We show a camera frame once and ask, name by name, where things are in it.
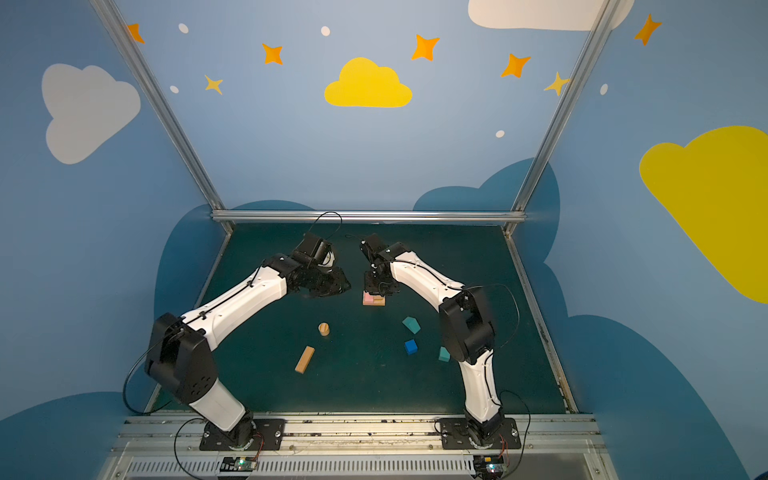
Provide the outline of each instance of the vent grille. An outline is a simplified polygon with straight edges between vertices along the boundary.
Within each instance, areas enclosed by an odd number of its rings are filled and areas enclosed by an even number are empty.
[[[181,459],[192,474],[216,478],[221,462],[206,459]],[[175,460],[167,457],[135,458],[127,478],[188,478]],[[301,458],[264,456],[253,477],[291,477],[295,475],[474,475],[472,457],[463,455],[317,455]]]

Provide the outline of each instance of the teal block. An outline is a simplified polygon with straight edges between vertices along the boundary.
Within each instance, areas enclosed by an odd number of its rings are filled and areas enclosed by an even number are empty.
[[[451,354],[448,353],[448,350],[446,350],[444,346],[441,346],[440,347],[440,356],[437,357],[437,358],[441,362],[448,362],[451,359]]]
[[[419,322],[417,322],[416,319],[412,316],[407,316],[406,319],[402,321],[402,324],[407,326],[408,329],[414,333],[422,329],[422,326],[419,325]]]

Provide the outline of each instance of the black mounting plate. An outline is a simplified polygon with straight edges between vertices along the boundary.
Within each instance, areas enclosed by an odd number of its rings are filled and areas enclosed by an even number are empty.
[[[442,440],[443,450],[477,449],[477,445],[474,445],[469,439],[467,419],[448,417],[437,419],[437,422],[440,424],[440,439]],[[520,432],[518,432],[518,424],[515,422],[515,419],[504,419],[502,426],[495,433],[493,443],[491,443],[489,448],[499,450],[502,447],[502,436],[507,442],[507,449],[517,450],[522,448]]]
[[[204,452],[233,452],[227,446],[227,437],[223,436],[219,429],[210,429],[205,425],[203,439],[200,441],[200,450]],[[286,421],[283,419],[253,419],[253,441],[242,450],[242,452],[256,451],[261,447],[262,450],[280,450],[280,444],[283,443],[283,430]],[[264,438],[264,445],[261,445],[261,438],[256,435],[261,434]]]

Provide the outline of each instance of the yellow cloud painting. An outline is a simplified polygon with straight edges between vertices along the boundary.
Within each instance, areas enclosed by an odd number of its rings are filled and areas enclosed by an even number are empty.
[[[723,127],[658,144],[640,175],[733,288],[768,303],[768,134]]]
[[[326,101],[338,107],[403,107],[412,96],[394,70],[379,67],[368,58],[348,61],[339,80],[326,87]]]

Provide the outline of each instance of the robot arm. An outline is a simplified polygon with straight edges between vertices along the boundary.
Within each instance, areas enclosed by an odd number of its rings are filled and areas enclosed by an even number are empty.
[[[375,234],[361,242],[360,250],[371,264],[365,277],[366,292],[391,295],[404,283],[439,312],[442,343],[458,361],[464,379],[468,430],[472,440],[483,445],[504,416],[493,379],[495,321],[482,288],[465,288],[402,243],[388,246]]]
[[[179,318],[161,316],[150,338],[147,374],[214,424],[228,446],[243,448],[253,438],[250,412],[218,379],[213,351],[256,312],[292,291],[307,288],[311,296],[331,296],[349,290],[334,261],[331,244],[306,233],[290,255],[265,260],[216,299]]]

